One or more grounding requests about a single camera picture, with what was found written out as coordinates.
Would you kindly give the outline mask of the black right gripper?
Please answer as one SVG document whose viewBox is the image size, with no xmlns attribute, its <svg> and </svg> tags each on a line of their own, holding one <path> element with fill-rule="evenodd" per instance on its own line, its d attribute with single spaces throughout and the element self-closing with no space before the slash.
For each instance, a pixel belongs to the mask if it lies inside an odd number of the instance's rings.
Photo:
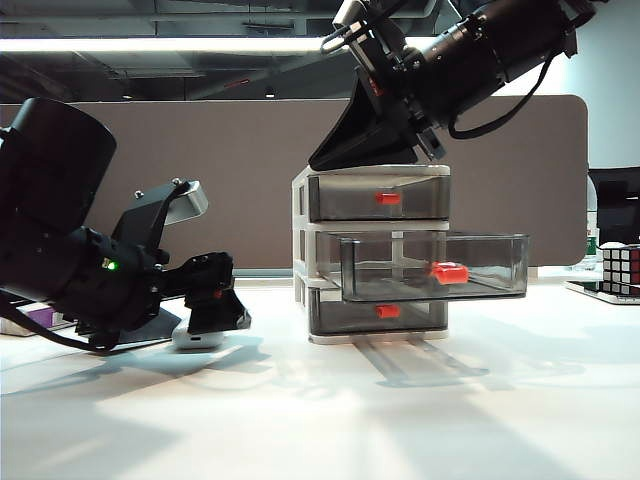
<svg viewBox="0 0 640 480">
<path fill-rule="evenodd" d="M 424 64 L 397 27 L 351 27 L 349 48 L 358 80 L 339 120 L 309 158 L 313 170 L 415 164 L 419 147 L 428 156 L 445 149 L 410 88 Z"/>
</svg>

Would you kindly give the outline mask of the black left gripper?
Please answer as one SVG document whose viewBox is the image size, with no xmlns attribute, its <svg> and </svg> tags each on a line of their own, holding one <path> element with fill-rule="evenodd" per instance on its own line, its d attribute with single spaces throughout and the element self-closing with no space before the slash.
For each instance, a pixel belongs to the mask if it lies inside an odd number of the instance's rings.
<svg viewBox="0 0 640 480">
<path fill-rule="evenodd" d="M 191 309 L 187 331 L 205 334 L 250 328 L 250 314 L 233 287 L 233 258 L 227 252 L 210 252 L 163 272 L 162 299 L 185 298 Z M 118 345 L 166 340 L 182 319 L 159 306 L 153 317 L 134 330 L 121 330 Z"/>
</svg>

